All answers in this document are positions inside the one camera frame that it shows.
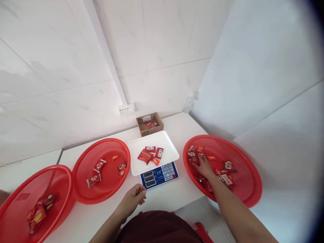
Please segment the basket rim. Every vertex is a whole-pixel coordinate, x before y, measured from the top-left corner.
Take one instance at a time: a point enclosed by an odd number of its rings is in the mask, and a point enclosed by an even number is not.
[[[118,185],[112,190],[110,191],[109,193],[107,193],[106,195],[100,197],[100,198],[97,198],[97,199],[88,199],[88,198],[85,198],[77,189],[76,189],[76,183],[74,183],[73,185],[73,196],[74,198],[82,203],[82,204],[86,204],[86,205],[93,205],[93,204],[98,204],[98,203],[101,203],[105,200],[107,200],[108,198],[110,198],[113,194],[115,194],[115,192],[122,186],[122,184],[124,183],[127,175],[128,175],[128,172],[129,172],[129,169],[130,169],[130,162],[131,162],[131,154],[129,152],[129,149],[127,147],[127,145],[117,139],[117,138],[105,138],[105,139],[101,139],[97,142],[95,142],[94,144],[92,144],[91,146],[89,146],[82,154],[81,156],[78,158],[77,162],[75,163],[74,167],[73,167],[73,170],[72,170],[72,178],[74,181],[76,181],[76,175],[77,175],[77,171],[78,171],[78,168],[79,168],[79,165],[81,163],[81,161],[83,160],[83,158],[88,154],[88,152],[90,150],[92,150],[94,147],[96,147],[97,145],[101,144],[101,143],[104,143],[104,142],[108,142],[108,141],[112,141],[112,142],[118,142],[120,143],[124,149],[126,150],[126,154],[127,154],[127,163],[128,163],[128,166],[126,167],[126,171],[125,171],[125,174],[123,176],[123,178],[121,179],[121,181],[118,183]]]
[[[229,147],[231,147],[233,150],[235,150],[240,156],[243,157],[243,159],[246,162],[246,165],[249,167],[251,174],[252,174],[252,178],[253,178],[253,182],[255,187],[253,188],[253,191],[251,193],[251,195],[244,201],[242,201],[248,208],[251,208],[253,206],[255,206],[261,199],[262,196],[262,180],[261,177],[259,175],[259,172],[257,171],[255,165],[252,163],[252,161],[250,160],[250,158],[242,151],[240,150],[238,147],[236,147],[234,144],[232,144],[231,142],[221,138],[221,137],[216,137],[216,136],[212,136],[212,135],[197,135],[192,137],[184,146],[183,149],[183,162],[185,164],[185,168],[186,171],[189,175],[189,177],[191,178],[191,180],[194,182],[194,184],[198,187],[199,190],[201,190],[201,192],[203,194],[205,194],[207,197],[209,197],[211,200],[216,201],[215,195],[209,193],[201,184],[198,183],[198,181],[194,178],[194,176],[192,175],[192,173],[190,172],[189,169],[189,163],[187,161],[187,151],[191,145],[191,143],[197,139],[200,138],[208,138],[208,139],[214,139],[216,141],[225,143],[226,145],[228,145]]]
[[[49,229],[46,231],[46,233],[40,238],[40,240],[38,241],[38,243],[43,242],[48,236],[49,234],[52,232],[52,230],[54,229],[54,227],[57,225],[58,221],[60,220],[67,204],[68,201],[72,195],[72,190],[73,190],[73,180],[72,180],[72,172],[71,170],[65,166],[65,165],[51,165],[48,166],[44,169],[41,169],[40,171],[36,172],[34,175],[32,175],[31,177],[29,177],[27,180],[25,180],[8,198],[7,200],[3,203],[3,205],[0,207],[0,218],[3,217],[3,215],[5,214],[6,210],[8,209],[9,205],[12,203],[12,201],[18,196],[18,194],[30,183],[32,182],[35,178],[37,178],[38,176],[40,176],[41,174],[44,174],[47,171],[50,171],[52,169],[62,169],[64,170],[68,176],[69,176],[69,189],[67,192],[67,196],[65,199],[65,202],[63,203],[63,206],[61,208],[61,211],[58,213],[56,219],[54,220],[54,222],[52,223],[52,225],[49,227]]]

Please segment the electrical outlet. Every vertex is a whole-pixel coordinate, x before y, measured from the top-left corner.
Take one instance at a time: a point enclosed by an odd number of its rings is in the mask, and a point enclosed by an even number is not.
[[[121,115],[126,115],[129,113],[135,112],[135,106],[134,106],[134,103],[130,103],[128,105],[121,105],[121,106],[118,106],[118,110]]]

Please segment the red plastic basket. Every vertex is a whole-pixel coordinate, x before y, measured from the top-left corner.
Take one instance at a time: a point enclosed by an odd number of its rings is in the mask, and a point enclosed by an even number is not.
[[[215,156],[216,161],[210,161],[213,170],[223,169],[223,161],[231,161],[237,173],[232,177],[236,184],[232,192],[247,206],[253,207],[261,198],[262,181],[252,161],[232,143],[211,135],[198,135],[190,139],[183,150],[185,168],[195,185],[211,200],[216,202],[214,194],[208,192],[197,180],[200,176],[197,170],[187,160],[187,152],[191,145],[204,146],[206,155]]]
[[[44,168],[20,185],[0,207],[0,242],[41,243],[66,219],[75,199],[72,197],[72,174],[64,165]],[[30,235],[27,213],[37,200],[54,194],[54,205],[38,231]]]
[[[88,188],[87,179],[97,173],[93,171],[100,159],[107,161],[101,170],[101,182]],[[116,138],[102,139],[83,152],[74,165],[72,175],[74,179],[73,194],[76,200],[83,204],[97,204],[111,197],[123,184],[130,168],[131,155],[124,142]],[[122,179],[119,177],[118,166],[127,164]]]

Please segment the floor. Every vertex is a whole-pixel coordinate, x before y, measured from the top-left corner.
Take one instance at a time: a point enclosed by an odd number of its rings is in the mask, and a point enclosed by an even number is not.
[[[214,243],[235,243],[224,219],[212,208],[207,197],[204,196],[175,213],[192,227],[196,222],[202,223]]]

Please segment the white countertop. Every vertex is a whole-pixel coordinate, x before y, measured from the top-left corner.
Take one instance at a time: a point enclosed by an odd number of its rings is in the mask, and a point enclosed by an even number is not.
[[[206,131],[186,113],[169,116],[163,118],[162,121],[164,131],[168,133],[180,155],[180,158],[175,161],[179,178],[148,190],[146,202],[137,207],[127,222],[140,211],[165,210],[172,212],[204,196],[188,176],[183,164],[182,152],[184,145],[190,138],[200,134],[207,134]],[[127,143],[140,138],[140,131],[136,127],[109,137],[118,138]],[[95,142],[63,151],[59,164],[66,165],[72,170],[79,156]],[[95,205],[83,205],[77,202],[70,215],[55,232],[48,236],[45,243],[89,242],[101,225],[113,213],[125,193],[136,183],[140,183],[140,177],[135,177],[129,172],[123,185],[106,201]]]
[[[62,149],[0,167],[0,189],[12,193],[25,180],[50,165],[56,165]]]

